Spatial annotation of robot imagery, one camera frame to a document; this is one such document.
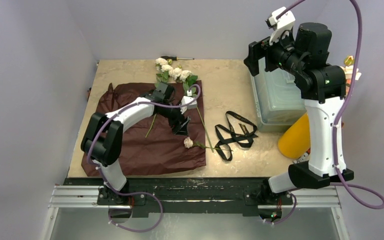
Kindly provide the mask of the small cream rose stem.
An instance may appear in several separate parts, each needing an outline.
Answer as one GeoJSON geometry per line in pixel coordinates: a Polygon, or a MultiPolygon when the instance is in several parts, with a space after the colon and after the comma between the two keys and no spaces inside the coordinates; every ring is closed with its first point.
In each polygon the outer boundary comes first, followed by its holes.
{"type": "Polygon", "coordinates": [[[220,148],[220,147],[206,146],[204,143],[193,141],[190,137],[186,137],[183,140],[183,144],[184,144],[184,147],[187,148],[187,149],[191,149],[192,147],[199,147],[201,149],[211,149],[211,150],[220,150],[220,151],[223,151],[223,152],[227,152],[227,151],[231,152],[231,150],[223,149],[223,148],[220,148]]]}

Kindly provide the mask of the white flower stem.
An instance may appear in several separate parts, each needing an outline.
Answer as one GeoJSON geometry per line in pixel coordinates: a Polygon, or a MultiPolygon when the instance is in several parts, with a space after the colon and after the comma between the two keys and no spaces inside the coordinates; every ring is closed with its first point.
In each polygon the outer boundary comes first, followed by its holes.
{"type": "Polygon", "coordinates": [[[169,73],[173,70],[173,60],[168,57],[162,56],[155,60],[155,66],[158,73],[156,74],[157,87],[159,83],[167,83],[169,81],[169,73]]]}
{"type": "MultiPolygon", "coordinates": [[[[197,99],[198,96],[201,95],[201,94],[198,94],[198,91],[200,90],[200,88],[198,89],[196,87],[196,85],[198,85],[197,84],[198,76],[194,75],[190,70],[183,70],[179,65],[178,67],[173,68],[173,70],[169,72],[169,77],[171,77],[176,83],[182,83],[184,96],[189,96],[189,97],[193,97],[194,99],[197,99]]],[[[196,108],[196,111],[198,112],[200,121],[204,128],[205,136],[209,143],[209,146],[213,147],[207,132],[207,128],[205,126],[204,117],[202,116],[198,106],[196,108]]]]}

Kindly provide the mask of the dark red wrapping paper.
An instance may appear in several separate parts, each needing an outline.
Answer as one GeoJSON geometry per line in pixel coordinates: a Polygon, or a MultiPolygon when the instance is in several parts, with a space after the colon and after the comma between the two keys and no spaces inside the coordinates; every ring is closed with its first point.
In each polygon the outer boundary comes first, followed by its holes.
{"type": "MultiPolygon", "coordinates": [[[[153,83],[110,83],[99,97],[95,112],[116,111],[155,88],[153,83]]],[[[122,136],[119,163],[123,173],[128,176],[164,175],[206,166],[205,149],[185,148],[185,138],[173,134],[168,120],[161,115],[141,120],[122,136]]]]}

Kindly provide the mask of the black printed ribbon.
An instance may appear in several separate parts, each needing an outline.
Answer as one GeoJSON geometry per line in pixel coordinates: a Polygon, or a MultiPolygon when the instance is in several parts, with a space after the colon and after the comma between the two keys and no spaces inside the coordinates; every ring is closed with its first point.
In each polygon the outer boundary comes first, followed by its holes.
{"type": "Polygon", "coordinates": [[[247,118],[233,111],[226,111],[225,117],[228,127],[221,124],[214,126],[215,134],[218,139],[218,142],[215,145],[215,150],[222,160],[230,162],[233,159],[233,151],[229,144],[237,143],[241,148],[251,148],[254,144],[254,138],[258,137],[256,135],[258,127],[247,118]],[[242,133],[235,132],[235,129],[229,120],[229,116],[239,120],[238,124],[242,133]]]}

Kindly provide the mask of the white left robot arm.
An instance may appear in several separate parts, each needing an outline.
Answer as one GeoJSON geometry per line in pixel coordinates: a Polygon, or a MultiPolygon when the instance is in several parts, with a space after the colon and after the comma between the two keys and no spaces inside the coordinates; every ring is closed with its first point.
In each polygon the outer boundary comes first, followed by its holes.
{"type": "Polygon", "coordinates": [[[197,107],[198,97],[193,97],[191,89],[188,89],[180,103],[173,105],[170,99],[174,91],[173,86],[160,83],[151,92],[142,94],[118,110],[96,112],[90,117],[80,148],[86,154],[87,162],[99,171],[103,185],[110,189],[110,199],[116,204],[126,203],[132,195],[119,162],[123,134],[129,128],[148,117],[161,115],[168,120],[174,135],[188,135],[191,119],[184,114],[197,107]]]}

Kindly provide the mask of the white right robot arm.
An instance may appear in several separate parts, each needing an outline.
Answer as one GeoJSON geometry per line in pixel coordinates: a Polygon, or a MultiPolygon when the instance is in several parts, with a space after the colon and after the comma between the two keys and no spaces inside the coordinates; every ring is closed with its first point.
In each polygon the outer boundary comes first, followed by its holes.
{"type": "Polygon", "coordinates": [[[346,98],[346,75],[342,68],[327,62],[332,32],[322,23],[306,22],[296,36],[293,25],[274,23],[271,36],[252,42],[244,64],[252,76],[277,69],[293,75],[309,120],[310,160],[294,163],[287,172],[267,178],[260,196],[268,204],[295,189],[320,189],[331,183],[354,179],[342,155],[341,108],[346,98]]]}

